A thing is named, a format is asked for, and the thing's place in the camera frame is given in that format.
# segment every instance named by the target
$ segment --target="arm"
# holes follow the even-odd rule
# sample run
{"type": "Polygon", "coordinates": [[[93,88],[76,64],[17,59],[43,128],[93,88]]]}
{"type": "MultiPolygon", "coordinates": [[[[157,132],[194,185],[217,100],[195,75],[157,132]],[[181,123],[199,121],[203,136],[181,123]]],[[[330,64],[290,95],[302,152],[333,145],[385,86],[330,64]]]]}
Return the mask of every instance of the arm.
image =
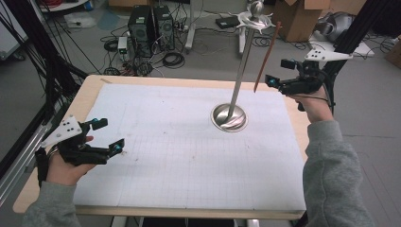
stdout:
{"type": "Polygon", "coordinates": [[[39,198],[26,210],[24,227],[80,226],[75,204],[74,192],[79,179],[95,165],[73,166],[65,163],[56,152],[49,160],[49,169],[45,182],[42,182],[39,198]]]}
{"type": "Polygon", "coordinates": [[[303,104],[311,122],[304,167],[307,226],[375,226],[359,192],[362,174],[357,154],[343,142],[324,89],[291,98],[303,104]]]}

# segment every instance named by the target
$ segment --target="wooden stick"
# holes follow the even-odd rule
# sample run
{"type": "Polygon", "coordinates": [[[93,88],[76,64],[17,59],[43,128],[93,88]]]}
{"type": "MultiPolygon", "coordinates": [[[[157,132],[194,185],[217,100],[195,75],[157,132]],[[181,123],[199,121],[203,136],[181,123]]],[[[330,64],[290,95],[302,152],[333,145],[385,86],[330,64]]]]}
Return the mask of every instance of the wooden stick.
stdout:
{"type": "Polygon", "coordinates": [[[268,50],[268,52],[266,52],[265,59],[263,60],[262,67],[260,68],[259,75],[257,76],[256,83],[254,84],[254,87],[253,87],[253,92],[254,93],[256,92],[257,85],[259,84],[260,77],[262,77],[263,69],[265,68],[266,62],[268,61],[268,58],[269,58],[269,55],[270,55],[270,52],[271,52],[271,50],[272,50],[272,48],[274,46],[274,41],[277,38],[278,30],[280,29],[280,26],[281,26],[281,22],[277,22],[276,29],[274,30],[273,37],[271,38],[271,43],[270,43],[270,46],[269,46],[269,50],[268,50]]]}

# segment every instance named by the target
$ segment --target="white bracket with holes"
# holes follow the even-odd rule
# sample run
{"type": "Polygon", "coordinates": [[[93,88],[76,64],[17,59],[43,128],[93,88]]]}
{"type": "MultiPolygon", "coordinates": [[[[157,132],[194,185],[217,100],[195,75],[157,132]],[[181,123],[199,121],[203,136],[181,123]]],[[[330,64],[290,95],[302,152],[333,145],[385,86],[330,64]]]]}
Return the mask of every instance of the white bracket with holes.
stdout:
{"type": "Polygon", "coordinates": [[[61,141],[82,133],[77,119],[70,115],[41,143],[42,148],[53,146],[61,141]]]}
{"type": "Polygon", "coordinates": [[[332,51],[325,51],[320,49],[312,49],[306,54],[305,59],[309,61],[339,61],[349,60],[354,56],[352,54],[342,54],[332,51]]]}

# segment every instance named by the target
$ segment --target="gray sweatshirt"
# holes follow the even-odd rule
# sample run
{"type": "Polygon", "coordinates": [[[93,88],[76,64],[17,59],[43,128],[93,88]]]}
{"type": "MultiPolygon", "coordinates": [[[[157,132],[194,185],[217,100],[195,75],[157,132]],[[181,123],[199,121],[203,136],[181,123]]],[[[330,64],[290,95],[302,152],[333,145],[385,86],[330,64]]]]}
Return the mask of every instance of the gray sweatshirt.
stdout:
{"type": "MultiPolygon", "coordinates": [[[[357,154],[342,141],[339,123],[313,123],[308,135],[304,168],[307,226],[375,226],[358,190],[362,176],[357,154]]],[[[75,189],[43,182],[39,198],[26,210],[23,226],[80,226],[73,204],[75,189]]]]}

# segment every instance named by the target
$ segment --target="black electronic device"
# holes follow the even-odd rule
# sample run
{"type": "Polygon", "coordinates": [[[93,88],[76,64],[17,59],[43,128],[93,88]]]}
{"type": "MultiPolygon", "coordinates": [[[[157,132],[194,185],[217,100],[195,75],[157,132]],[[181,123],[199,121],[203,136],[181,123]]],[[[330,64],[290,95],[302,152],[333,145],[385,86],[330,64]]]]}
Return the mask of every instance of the black electronic device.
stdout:
{"type": "Polygon", "coordinates": [[[155,29],[152,18],[150,6],[136,5],[132,8],[128,29],[134,57],[150,58],[153,55],[151,47],[155,41],[155,29]]]}
{"type": "Polygon", "coordinates": [[[153,8],[157,42],[161,50],[173,50],[174,44],[174,26],[168,6],[156,6],[153,8]]]}
{"type": "Polygon", "coordinates": [[[232,16],[232,17],[226,17],[226,18],[218,18],[218,19],[216,19],[216,24],[221,29],[225,29],[225,28],[229,28],[229,27],[239,26],[239,21],[238,21],[238,17],[232,16]]]}

